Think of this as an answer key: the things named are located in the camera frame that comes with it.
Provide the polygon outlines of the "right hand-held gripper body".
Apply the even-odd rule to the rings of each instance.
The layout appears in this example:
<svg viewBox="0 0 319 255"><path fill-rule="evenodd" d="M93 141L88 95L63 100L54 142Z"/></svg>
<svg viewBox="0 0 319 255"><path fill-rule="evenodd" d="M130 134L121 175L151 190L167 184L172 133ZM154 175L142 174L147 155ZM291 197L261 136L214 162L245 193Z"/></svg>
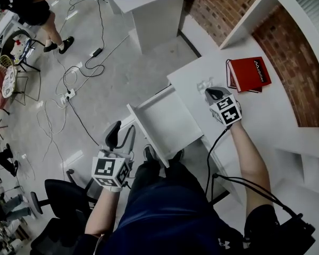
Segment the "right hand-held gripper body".
<svg viewBox="0 0 319 255"><path fill-rule="evenodd" d="M213 116L224 126L242 119L241 110L233 95L229 95L210 106Z"/></svg>

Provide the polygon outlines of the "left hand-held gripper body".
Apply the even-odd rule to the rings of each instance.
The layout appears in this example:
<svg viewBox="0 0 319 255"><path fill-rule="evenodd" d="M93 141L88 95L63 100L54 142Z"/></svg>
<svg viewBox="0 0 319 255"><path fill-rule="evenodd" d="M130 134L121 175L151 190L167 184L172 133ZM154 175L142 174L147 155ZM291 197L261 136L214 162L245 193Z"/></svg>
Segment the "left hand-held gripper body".
<svg viewBox="0 0 319 255"><path fill-rule="evenodd" d="M93 158L91 177L106 189L122 189L131 171L131 156L124 153L100 150Z"/></svg>

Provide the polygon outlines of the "small white drawer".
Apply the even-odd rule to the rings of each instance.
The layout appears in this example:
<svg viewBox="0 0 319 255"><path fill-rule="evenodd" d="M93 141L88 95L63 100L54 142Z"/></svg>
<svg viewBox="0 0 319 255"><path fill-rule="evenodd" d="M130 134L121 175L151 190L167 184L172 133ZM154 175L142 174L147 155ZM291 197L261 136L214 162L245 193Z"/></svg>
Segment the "small white drawer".
<svg viewBox="0 0 319 255"><path fill-rule="evenodd" d="M137 107L128 104L127 108L165 167L178 151L203 136L173 86Z"/></svg>

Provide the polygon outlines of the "person's right forearm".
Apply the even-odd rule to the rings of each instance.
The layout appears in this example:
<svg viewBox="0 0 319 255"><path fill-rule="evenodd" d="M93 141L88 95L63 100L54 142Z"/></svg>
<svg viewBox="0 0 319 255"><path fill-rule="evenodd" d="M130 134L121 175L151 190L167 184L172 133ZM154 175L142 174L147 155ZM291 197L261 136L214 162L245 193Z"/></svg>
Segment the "person's right forearm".
<svg viewBox="0 0 319 255"><path fill-rule="evenodd" d="M237 150L242 178L258 184L267 191L271 190L267 167L240 121L230 127L234 145ZM246 188L246 214L262 205L272 205L272 202L253 190Z"/></svg>

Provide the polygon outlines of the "person's left forearm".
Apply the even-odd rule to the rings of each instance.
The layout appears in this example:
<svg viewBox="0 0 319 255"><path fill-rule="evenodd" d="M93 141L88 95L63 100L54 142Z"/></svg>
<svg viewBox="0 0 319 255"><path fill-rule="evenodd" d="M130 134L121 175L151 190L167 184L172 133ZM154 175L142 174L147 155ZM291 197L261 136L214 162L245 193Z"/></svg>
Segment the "person's left forearm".
<svg viewBox="0 0 319 255"><path fill-rule="evenodd" d="M86 223L85 234L100 237L111 234L122 188L103 188Z"/></svg>

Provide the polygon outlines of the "person's left shoe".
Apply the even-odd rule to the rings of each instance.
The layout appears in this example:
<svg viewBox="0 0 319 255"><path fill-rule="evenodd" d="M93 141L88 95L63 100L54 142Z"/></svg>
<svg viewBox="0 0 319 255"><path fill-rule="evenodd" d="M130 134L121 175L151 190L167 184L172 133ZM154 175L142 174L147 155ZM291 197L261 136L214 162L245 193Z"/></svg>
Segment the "person's left shoe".
<svg viewBox="0 0 319 255"><path fill-rule="evenodd" d="M152 147L152 145L150 145L150 144L147 144L145 146L143 154L144 154L144 159L147 162L152 161L152 160L158 160L157 154L156 154L154 148Z"/></svg>

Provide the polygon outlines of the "white desk with hutch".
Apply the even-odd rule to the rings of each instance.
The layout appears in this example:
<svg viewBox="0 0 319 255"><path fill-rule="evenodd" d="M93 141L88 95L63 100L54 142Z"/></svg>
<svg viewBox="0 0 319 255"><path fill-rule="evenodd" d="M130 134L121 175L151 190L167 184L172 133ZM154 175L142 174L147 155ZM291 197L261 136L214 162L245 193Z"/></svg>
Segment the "white desk with hutch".
<svg viewBox="0 0 319 255"><path fill-rule="evenodd" d="M303 202L309 203L319 198L319 127L298 126L294 105L277 71L252 36L255 27L275 6L291 15L319 64L319 34L301 7L289 0L256 0L221 45L192 16L185 15L182 33L201 56L168 79L201 129L203 141L211 146L216 139L220 140L213 158L221 173L239 176L233 140L229 134L223 134L223 125L212 116L205 95L197 91L197 84L213 77L214 86L226 87L226 60L262 57L272 83L261 93L234 94L242 108L242 124L269 168L272 186L279 187L288 199L301 196Z"/></svg>

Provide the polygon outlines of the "red hardcover book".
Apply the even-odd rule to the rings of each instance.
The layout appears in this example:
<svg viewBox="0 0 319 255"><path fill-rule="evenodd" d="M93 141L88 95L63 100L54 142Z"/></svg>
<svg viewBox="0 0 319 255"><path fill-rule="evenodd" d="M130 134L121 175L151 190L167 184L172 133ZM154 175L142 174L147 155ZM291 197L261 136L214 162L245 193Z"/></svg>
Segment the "red hardcover book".
<svg viewBox="0 0 319 255"><path fill-rule="evenodd" d="M229 62L230 62L229 59L226 60L226 67L225 68L226 68L226 83L227 83L227 87L230 88L230 89L237 89L235 80L233 78L231 69L229 67ZM249 90L248 92L261 93L262 92L262 88L255 88L255 89Z"/></svg>
<svg viewBox="0 0 319 255"><path fill-rule="evenodd" d="M229 67L240 92L263 88L272 83L262 57L230 59Z"/></svg>

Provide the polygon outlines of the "person's black trousers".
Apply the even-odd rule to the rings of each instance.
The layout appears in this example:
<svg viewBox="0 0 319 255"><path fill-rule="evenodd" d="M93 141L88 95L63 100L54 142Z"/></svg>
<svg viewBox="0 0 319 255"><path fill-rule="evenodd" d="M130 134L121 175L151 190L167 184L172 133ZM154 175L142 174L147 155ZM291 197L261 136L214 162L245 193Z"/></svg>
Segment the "person's black trousers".
<svg viewBox="0 0 319 255"><path fill-rule="evenodd" d="M180 186L204 195L197 178L181 161L169 160L169 167L165 169L165 178L160 177L160 169L158 160L145 161L138 167L128 196L128 203L136 200L147 189L157 186Z"/></svg>

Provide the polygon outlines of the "black office chair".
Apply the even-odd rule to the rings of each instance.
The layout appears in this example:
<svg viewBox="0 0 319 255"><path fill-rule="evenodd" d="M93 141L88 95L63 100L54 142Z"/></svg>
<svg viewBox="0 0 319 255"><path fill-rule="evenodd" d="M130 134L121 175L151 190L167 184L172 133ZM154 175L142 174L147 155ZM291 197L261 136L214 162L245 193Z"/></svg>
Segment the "black office chair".
<svg viewBox="0 0 319 255"><path fill-rule="evenodd" d="M89 181L85 188L76 184L72 178L74 170L66 171L69 181L47 179L45 191L47 199L39 200L35 192L31 198L38 213L49 205L55 215L44 230L31 243L30 255L73 255L79 238L97 199L88 196L94 182Z"/></svg>

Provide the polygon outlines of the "person's navy shirt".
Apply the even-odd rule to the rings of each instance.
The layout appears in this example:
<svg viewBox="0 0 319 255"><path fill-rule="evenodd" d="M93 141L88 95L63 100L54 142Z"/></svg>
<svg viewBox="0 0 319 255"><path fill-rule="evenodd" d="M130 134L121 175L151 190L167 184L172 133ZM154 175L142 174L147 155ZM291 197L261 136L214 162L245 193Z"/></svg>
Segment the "person's navy shirt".
<svg viewBox="0 0 319 255"><path fill-rule="evenodd" d="M278 225L273 206L262 205L240 233L218 216L199 184L161 180L130 195L108 238L83 235L73 255L249 255L252 241Z"/></svg>

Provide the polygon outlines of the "white side cabinet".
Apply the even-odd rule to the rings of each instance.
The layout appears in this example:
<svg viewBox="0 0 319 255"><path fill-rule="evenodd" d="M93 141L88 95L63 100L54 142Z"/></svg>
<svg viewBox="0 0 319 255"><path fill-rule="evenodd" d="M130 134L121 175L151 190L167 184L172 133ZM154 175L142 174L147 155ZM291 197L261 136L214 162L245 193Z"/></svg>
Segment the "white side cabinet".
<svg viewBox="0 0 319 255"><path fill-rule="evenodd" d="M141 53L176 38L184 0L108 0L114 14L130 15L129 36Z"/></svg>

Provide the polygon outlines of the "black metal chair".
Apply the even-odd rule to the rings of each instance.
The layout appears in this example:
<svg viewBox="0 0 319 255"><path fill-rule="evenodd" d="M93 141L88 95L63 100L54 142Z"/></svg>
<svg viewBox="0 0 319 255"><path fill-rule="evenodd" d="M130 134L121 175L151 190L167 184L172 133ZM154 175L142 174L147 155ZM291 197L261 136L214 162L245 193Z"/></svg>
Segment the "black metal chair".
<svg viewBox="0 0 319 255"><path fill-rule="evenodd" d="M40 45L42 45L43 47L45 46L42 42L40 42L39 40L35 40L32 39L32 37L23 29L20 29L18 31L13 32L5 41L5 43L3 44L2 50L0 55L6 55L8 56L12 61L14 61L14 56L11 54L11 51L13 50L14 44L15 44L15 38L20 39L21 37L23 37L23 39L25 39L27 42L25 44L23 44L23 52L22 55L19 56L18 61L14 62L14 65L16 66L20 66L25 72L27 72L25 70L25 68L23 67L23 65L37 71L40 72L40 69L31 66L27 63L27 56L30 53L30 51L33 48L33 45L35 43L38 43Z"/></svg>

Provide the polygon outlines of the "patterned round seat cushion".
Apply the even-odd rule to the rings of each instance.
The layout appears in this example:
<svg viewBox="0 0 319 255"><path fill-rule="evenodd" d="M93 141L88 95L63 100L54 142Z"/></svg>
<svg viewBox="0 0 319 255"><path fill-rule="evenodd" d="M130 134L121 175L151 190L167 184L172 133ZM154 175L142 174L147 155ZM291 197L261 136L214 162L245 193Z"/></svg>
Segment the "patterned round seat cushion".
<svg viewBox="0 0 319 255"><path fill-rule="evenodd" d="M16 83L16 67L11 65L6 69L5 77L2 84L3 98L9 98L14 93Z"/></svg>

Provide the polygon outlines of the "black electronics box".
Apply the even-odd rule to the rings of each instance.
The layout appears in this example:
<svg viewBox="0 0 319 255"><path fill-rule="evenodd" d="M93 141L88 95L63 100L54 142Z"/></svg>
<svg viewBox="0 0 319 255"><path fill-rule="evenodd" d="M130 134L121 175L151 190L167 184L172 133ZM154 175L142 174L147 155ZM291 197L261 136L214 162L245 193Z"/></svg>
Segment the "black electronics box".
<svg viewBox="0 0 319 255"><path fill-rule="evenodd" d="M274 234L275 251L278 255L305 255L315 243L315 227L298 214L282 224Z"/></svg>

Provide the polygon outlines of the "small white table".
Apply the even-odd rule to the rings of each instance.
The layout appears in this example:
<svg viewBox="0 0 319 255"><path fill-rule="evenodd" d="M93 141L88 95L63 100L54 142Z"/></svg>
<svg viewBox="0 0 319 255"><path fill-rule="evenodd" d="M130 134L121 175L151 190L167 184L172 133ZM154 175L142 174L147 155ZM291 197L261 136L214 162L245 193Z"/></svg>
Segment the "small white table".
<svg viewBox="0 0 319 255"><path fill-rule="evenodd" d="M7 35L7 28L10 24L13 23L13 21L16 21L18 18L18 15L13 12L6 12L1 18L0 18L0 45L2 44L2 41Z"/></svg>

